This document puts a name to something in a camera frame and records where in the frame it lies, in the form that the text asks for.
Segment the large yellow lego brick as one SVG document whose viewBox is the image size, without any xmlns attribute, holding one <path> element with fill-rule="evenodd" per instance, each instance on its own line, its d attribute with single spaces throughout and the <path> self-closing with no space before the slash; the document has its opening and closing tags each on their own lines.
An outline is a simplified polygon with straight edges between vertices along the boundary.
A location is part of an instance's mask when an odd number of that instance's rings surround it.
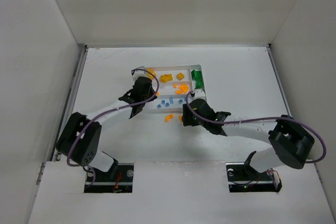
<svg viewBox="0 0 336 224">
<path fill-rule="evenodd" d="M 146 73 L 147 77 L 153 80 L 154 77 L 156 77 L 155 71 L 151 68 L 147 68 L 146 70 L 147 70 L 147 73 Z"/>
</svg>

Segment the orange curved lego elbow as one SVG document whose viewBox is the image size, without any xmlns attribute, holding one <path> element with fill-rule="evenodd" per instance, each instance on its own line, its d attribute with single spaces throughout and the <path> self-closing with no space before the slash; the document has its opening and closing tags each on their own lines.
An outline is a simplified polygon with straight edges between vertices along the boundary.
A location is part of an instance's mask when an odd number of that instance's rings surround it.
<svg viewBox="0 0 336 224">
<path fill-rule="evenodd" d="M 174 118 L 174 114 L 169 114 L 165 117 L 164 122 L 169 122 L 173 118 Z"/>
</svg>

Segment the green lego plate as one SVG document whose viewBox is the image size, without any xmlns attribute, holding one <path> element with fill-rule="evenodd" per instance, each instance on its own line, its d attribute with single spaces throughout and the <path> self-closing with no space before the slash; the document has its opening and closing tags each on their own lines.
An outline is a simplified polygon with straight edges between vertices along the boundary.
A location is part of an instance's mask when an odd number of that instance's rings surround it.
<svg viewBox="0 0 336 224">
<path fill-rule="evenodd" d="M 204 86 L 202 72 L 199 70 L 191 71 L 192 80 L 195 81 L 195 89 L 202 89 Z"/>
</svg>

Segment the small yellow lego brick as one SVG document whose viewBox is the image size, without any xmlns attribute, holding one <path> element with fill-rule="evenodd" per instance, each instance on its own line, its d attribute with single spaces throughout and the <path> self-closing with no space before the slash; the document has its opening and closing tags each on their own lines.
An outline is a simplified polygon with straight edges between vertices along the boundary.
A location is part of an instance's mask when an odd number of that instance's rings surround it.
<svg viewBox="0 0 336 224">
<path fill-rule="evenodd" d="M 176 78 L 178 79 L 178 80 L 183 80 L 184 79 L 184 75 L 180 72 L 180 73 L 178 73 L 177 75 L 176 75 Z"/>
</svg>

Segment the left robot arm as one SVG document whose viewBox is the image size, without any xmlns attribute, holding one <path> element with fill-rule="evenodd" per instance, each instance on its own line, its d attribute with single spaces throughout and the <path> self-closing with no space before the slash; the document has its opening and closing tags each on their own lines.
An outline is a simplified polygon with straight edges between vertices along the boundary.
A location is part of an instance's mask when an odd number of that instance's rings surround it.
<svg viewBox="0 0 336 224">
<path fill-rule="evenodd" d="M 147 102 L 156 99 L 155 94 L 152 80 L 140 76 L 132 89 L 110 106 L 88 115 L 73 113 L 59 137 L 56 150 L 72 161 L 72 165 L 92 167 L 95 172 L 113 177 L 118 161 L 98 149 L 102 131 L 135 117 Z"/>
</svg>

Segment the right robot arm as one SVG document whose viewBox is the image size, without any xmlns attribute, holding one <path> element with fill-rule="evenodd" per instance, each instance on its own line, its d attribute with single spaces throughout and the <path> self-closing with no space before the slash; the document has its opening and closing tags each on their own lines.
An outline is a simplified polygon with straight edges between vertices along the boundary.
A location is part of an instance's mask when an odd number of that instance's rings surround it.
<svg viewBox="0 0 336 224">
<path fill-rule="evenodd" d="M 244 164 L 262 173 L 286 165 L 302 169 L 313 147 L 314 138 L 290 116 L 250 121 L 229 112 L 215 112 L 204 99 L 183 105 L 184 126 L 202 126 L 214 135 L 244 137 L 269 144 L 263 151 L 252 151 Z"/>
</svg>

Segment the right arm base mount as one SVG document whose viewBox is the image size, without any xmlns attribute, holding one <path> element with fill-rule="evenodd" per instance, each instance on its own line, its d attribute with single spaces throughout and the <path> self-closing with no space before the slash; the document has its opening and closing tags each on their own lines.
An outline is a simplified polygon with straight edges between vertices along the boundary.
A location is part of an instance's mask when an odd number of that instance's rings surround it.
<svg viewBox="0 0 336 224">
<path fill-rule="evenodd" d="M 268 169 L 262 173 L 250 166 L 256 151 L 251 152 L 243 163 L 226 163 L 226 174 L 230 193 L 279 193 L 282 181 L 276 170 Z"/>
</svg>

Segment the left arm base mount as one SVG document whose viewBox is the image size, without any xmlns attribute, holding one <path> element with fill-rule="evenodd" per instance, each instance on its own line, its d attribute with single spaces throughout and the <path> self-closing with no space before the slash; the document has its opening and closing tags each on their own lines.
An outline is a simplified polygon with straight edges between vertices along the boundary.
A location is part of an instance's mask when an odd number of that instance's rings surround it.
<svg viewBox="0 0 336 224">
<path fill-rule="evenodd" d="M 128 194 L 133 191 L 134 163 L 119 163 L 115 158 L 107 172 L 97 168 L 84 167 L 86 181 L 84 193 Z"/>
</svg>

